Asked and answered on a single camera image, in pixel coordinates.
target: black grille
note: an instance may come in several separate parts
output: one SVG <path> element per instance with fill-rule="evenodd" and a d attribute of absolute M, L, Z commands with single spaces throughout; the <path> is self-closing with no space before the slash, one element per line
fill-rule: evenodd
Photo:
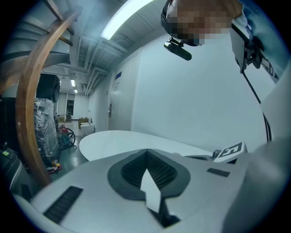
<path fill-rule="evenodd" d="M 59 224 L 68 213 L 74 202 L 77 200 L 83 189 L 78 187 L 69 187 L 44 213 L 51 221 Z"/>
<path fill-rule="evenodd" d="M 159 189 L 167 186 L 177 177 L 177 171 L 172 166 L 149 152 L 126 164 L 121 169 L 121 175 L 128 183 L 140 188 L 146 169 Z"/>
<path fill-rule="evenodd" d="M 228 177 L 230 174 L 230 172 L 226 172 L 215 168 L 209 168 L 207 171 L 222 177 Z"/>

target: door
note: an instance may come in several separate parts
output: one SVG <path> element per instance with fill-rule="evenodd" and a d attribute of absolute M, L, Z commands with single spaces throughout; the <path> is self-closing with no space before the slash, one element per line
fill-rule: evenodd
<path fill-rule="evenodd" d="M 130 131 L 131 129 L 139 61 L 140 49 L 127 57 L 112 76 L 108 106 L 108 130 Z"/>

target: plastic wrap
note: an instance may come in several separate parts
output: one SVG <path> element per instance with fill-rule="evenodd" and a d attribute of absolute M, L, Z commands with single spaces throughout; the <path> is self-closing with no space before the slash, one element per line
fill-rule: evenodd
<path fill-rule="evenodd" d="M 60 147 L 55 129 L 54 103 L 48 99 L 35 98 L 35 136 L 45 165 L 59 159 Z"/>

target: white table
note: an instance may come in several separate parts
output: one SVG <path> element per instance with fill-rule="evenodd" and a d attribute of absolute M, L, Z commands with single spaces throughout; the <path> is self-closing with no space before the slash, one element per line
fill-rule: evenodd
<path fill-rule="evenodd" d="M 80 151 L 89 161 L 140 149 L 159 149 L 182 156 L 212 156 L 209 151 L 180 142 L 131 131 L 97 132 L 84 137 L 80 142 Z"/>

